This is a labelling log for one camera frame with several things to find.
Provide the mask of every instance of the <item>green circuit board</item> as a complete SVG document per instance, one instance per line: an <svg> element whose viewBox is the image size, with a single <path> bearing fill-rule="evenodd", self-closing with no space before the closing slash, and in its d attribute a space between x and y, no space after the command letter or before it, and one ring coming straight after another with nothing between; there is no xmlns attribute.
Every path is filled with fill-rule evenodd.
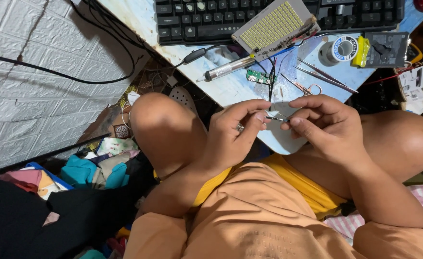
<svg viewBox="0 0 423 259"><path fill-rule="evenodd" d="M266 85L271 85L273 81L270 74L251 69L246 71L246 79L251 82L262 83Z"/></svg>

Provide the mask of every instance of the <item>led panel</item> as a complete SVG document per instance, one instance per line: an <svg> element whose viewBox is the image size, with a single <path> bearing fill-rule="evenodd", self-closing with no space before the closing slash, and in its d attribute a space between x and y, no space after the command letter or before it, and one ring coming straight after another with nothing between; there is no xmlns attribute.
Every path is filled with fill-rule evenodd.
<svg viewBox="0 0 423 259"><path fill-rule="evenodd" d="M232 38L262 61L283 50L284 43L312 24L312 17L302 0L275 0ZM317 24L312 29L320 31Z"/></svg>

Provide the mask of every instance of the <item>blue painted desk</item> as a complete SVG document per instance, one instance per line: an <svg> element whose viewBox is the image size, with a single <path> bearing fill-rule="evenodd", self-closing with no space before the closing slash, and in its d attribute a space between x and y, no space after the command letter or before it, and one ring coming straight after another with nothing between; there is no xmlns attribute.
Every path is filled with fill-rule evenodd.
<svg viewBox="0 0 423 259"><path fill-rule="evenodd" d="M154 0L98 0L107 10L115 15L119 20L125 23L147 44L149 44L160 55L167 59L173 65L181 62L183 57L202 47L186 46L167 46L161 47L157 42L157 26L155 18ZM413 0L406 0L405 18L400 23L399 31L413 31L423 21L423 13L417 11L413 5ZM329 41L336 39L336 35L328 35ZM289 52L277 56L276 72L281 71L288 78L300 82L302 85L309 86L313 83L321 85L323 93L335 97L340 101L346 101L351 94L336 86L330 85L324 81L311 77L301 71L296 70L292 65L296 64L296 56L305 59L307 62L319 67L347 86L357 89L373 73L374 69L359 69L350 66L349 62L343 62L333 67L325 67L318 61L318 50L324 37L311 38L305 44L296 48L287 56ZM178 70L194 82L209 97L222 107L243 100L263 98L268 99L268 88L266 85L255 84L246 80L246 70L239 70L230 75L213 80L211 82L198 82L207 70L219 65L237 59L237 56L226 47L217 48L187 65L181 65ZM269 65L263 62L263 65L270 70ZM275 111L284 116L293 113L287 103L302 93L295 86L289 84L285 79L279 77L274 85L273 107L269 112L271 115L281 117ZM280 154L290 154L298 150L305 142L305 139L292 140L290 133L279 129L280 123L273 121L268 124L268 129L261 131L258 137L267 144L272 150Z"/></svg>

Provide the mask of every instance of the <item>leg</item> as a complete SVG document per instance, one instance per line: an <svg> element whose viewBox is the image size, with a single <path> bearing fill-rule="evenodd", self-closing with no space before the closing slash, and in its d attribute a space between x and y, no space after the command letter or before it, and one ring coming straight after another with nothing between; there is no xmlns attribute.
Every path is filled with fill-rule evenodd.
<svg viewBox="0 0 423 259"><path fill-rule="evenodd" d="M404 182L423 171L423 117L404 111L362 115L363 143L374 162ZM351 193L344 171L322 159L311 145L284 156L295 169L345 199Z"/></svg>
<svg viewBox="0 0 423 259"><path fill-rule="evenodd" d="M189 109L158 93L139 97L130 114L131 128L157 175L165 179L200 156L207 134Z"/></svg>

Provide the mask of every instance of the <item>black keyboard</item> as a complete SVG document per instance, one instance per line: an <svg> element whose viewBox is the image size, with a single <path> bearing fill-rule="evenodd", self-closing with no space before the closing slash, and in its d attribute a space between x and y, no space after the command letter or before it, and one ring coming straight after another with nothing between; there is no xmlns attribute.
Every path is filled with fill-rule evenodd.
<svg viewBox="0 0 423 259"><path fill-rule="evenodd" d="M168 45L232 43L231 35L273 0L156 0L159 42ZM395 29L405 0L303 0L322 33Z"/></svg>

